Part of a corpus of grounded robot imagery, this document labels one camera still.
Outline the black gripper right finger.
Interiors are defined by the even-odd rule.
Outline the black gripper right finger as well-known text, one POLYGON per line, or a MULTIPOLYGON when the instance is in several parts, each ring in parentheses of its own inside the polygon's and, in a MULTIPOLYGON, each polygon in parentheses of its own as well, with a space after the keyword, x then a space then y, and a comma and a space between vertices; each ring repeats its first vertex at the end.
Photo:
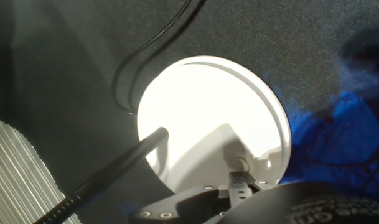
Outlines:
POLYGON ((273 187, 267 181, 256 180, 249 172, 240 172, 240 198, 249 198, 253 194, 273 187))

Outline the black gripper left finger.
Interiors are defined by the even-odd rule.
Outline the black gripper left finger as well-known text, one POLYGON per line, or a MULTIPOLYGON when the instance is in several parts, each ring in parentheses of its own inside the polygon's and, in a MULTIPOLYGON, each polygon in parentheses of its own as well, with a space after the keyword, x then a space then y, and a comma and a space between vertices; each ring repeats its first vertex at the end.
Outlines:
POLYGON ((216 223, 231 209, 228 189, 201 185, 133 212, 129 224, 216 223))

